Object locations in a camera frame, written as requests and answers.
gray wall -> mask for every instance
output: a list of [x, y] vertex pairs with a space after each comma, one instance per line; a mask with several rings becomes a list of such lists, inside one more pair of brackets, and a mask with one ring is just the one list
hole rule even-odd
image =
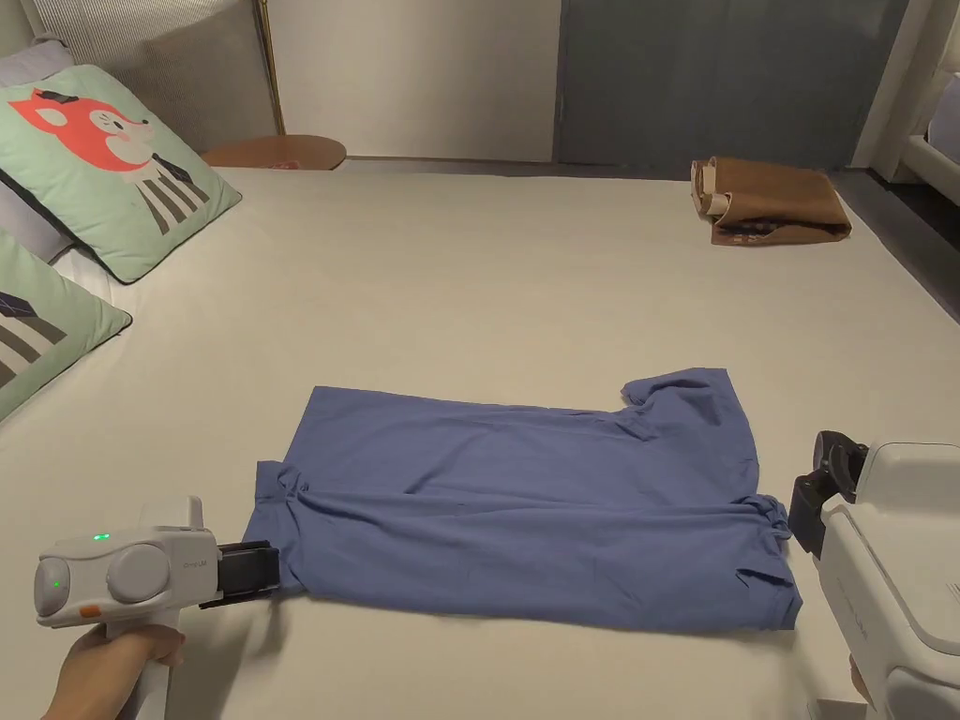
[[0, 58], [22, 50], [33, 37], [20, 0], [0, 0]]
[[562, 162], [852, 159], [908, 0], [567, 0]]

wooden side table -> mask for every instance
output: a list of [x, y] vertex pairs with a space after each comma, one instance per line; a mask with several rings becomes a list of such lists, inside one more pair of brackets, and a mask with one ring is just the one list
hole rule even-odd
[[333, 170], [347, 148], [317, 135], [278, 135], [221, 145], [204, 154], [214, 167], [262, 167], [279, 170]]

white bed sheet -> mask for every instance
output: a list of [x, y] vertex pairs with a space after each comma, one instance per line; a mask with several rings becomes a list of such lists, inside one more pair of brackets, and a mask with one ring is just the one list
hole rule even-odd
[[[814, 436], [960, 438], [960, 327], [862, 222], [837, 244], [717, 248], [689, 187], [228, 170], [244, 202], [114, 300], [134, 322], [0, 426], [5, 717], [38, 717], [78, 632], [34, 624], [37, 553], [193, 493], [239, 540], [255, 463], [317, 384], [615, 409], [730, 370], [760, 490]], [[793, 717], [853, 700], [809, 558], [796, 633], [653, 636], [297, 599], [184, 615], [171, 718]]]

brown paper bag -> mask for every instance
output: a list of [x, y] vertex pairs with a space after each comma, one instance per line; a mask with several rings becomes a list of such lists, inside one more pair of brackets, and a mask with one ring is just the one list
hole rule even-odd
[[727, 157], [696, 161], [693, 202], [713, 222], [714, 245], [799, 245], [849, 237], [829, 178], [814, 170]]

cartoon fox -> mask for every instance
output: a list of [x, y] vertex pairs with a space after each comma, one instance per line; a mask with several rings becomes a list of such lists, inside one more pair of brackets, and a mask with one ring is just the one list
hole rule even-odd
[[150, 147], [154, 128], [137, 123], [107, 103], [52, 90], [10, 103], [31, 125], [54, 135], [63, 146], [96, 168], [119, 173], [136, 186], [161, 234], [182, 223], [210, 198], [190, 174]]

